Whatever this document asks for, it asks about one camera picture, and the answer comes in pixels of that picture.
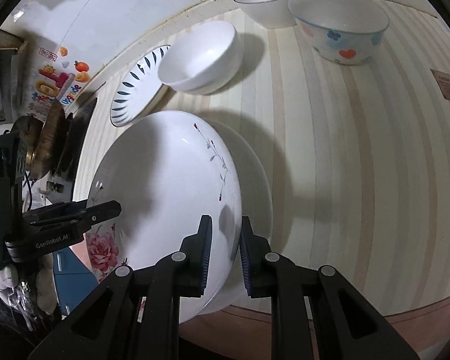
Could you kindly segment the gloved left hand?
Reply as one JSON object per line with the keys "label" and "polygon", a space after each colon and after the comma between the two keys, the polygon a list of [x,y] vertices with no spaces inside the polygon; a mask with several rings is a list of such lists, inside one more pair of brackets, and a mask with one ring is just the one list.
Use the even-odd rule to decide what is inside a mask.
{"label": "gloved left hand", "polygon": [[51,253],[27,269],[9,264],[0,270],[0,299],[30,319],[52,315],[58,300]]}

